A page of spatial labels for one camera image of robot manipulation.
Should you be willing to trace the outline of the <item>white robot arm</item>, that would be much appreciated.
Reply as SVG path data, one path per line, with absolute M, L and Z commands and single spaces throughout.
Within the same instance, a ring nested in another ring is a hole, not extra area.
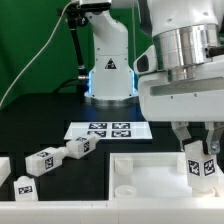
M 111 18 L 106 0 L 87 13 L 93 28 L 95 66 L 87 101 L 112 105 L 129 100 L 127 30 Z M 169 121 L 181 143 L 190 122 L 208 130 L 204 150 L 220 151 L 224 133 L 224 0 L 138 0 L 141 30 L 153 44 L 134 62 L 141 112 L 148 121 Z

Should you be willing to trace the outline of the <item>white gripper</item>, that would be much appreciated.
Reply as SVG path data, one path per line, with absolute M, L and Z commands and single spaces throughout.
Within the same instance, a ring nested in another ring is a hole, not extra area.
M 176 121 L 171 126 L 181 151 L 192 140 L 188 122 L 206 122 L 208 153 L 215 155 L 220 152 L 224 122 L 208 121 L 224 121 L 224 63 L 197 66 L 195 75 L 174 83 L 167 81 L 165 72 L 141 77 L 140 108 L 148 121 Z

